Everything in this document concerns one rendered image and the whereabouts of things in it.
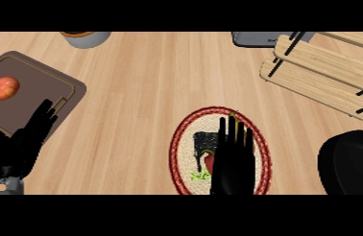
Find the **oval red-rimmed woven placemat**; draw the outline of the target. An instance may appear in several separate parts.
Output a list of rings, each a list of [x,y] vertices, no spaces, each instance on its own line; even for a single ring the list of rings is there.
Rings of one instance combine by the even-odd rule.
[[[262,133],[252,121],[230,108],[203,107],[191,112],[181,121],[169,142],[168,167],[177,193],[181,195],[208,195],[211,185],[211,161],[218,142],[220,118],[234,116],[243,123],[243,129],[252,129],[255,156],[256,195],[265,195],[273,179],[273,163],[268,145]]]

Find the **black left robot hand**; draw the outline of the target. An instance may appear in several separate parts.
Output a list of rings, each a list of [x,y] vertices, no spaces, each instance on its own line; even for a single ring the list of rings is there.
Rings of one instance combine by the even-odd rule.
[[[56,118],[53,102],[45,99],[13,135],[0,132],[0,178],[28,176]]]

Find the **black rounded object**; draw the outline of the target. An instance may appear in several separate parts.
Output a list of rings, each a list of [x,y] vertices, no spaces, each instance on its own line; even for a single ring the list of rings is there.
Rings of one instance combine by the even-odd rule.
[[[317,171],[329,195],[363,195],[363,130],[326,140],[317,155]]]

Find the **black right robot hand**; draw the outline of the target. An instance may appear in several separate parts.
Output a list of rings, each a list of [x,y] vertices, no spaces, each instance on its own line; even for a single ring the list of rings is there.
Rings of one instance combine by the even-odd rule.
[[[218,145],[211,175],[211,195],[253,194],[255,156],[252,129],[243,128],[234,116],[220,118]]]

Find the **brown cutting board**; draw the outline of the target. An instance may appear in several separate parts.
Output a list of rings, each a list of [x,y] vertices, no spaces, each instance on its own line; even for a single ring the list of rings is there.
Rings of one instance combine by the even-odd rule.
[[[11,136],[25,126],[38,105],[48,99],[57,116],[47,135],[50,138],[82,100],[85,84],[16,51],[0,56],[0,78],[3,77],[17,80],[19,89],[10,99],[0,101],[0,131]]]

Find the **wooden tiered shelf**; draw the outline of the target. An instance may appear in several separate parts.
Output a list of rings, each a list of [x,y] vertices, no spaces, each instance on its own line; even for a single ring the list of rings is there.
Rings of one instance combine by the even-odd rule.
[[[363,121],[363,61],[302,41],[304,34],[277,37],[259,76]]]

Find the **grey appliance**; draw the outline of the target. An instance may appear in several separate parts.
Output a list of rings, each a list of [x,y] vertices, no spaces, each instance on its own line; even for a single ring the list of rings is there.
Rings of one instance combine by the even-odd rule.
[[[245,48],[273,48],[280,35],[298,35],[298,32],[231,32],[233,44]]]

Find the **red-orange apple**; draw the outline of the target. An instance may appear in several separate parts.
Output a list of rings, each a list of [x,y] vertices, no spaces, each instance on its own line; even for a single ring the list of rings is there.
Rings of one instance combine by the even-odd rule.
[[[9,100],[19,90],[19,81],[14,77],[0,78],[0,101]]]

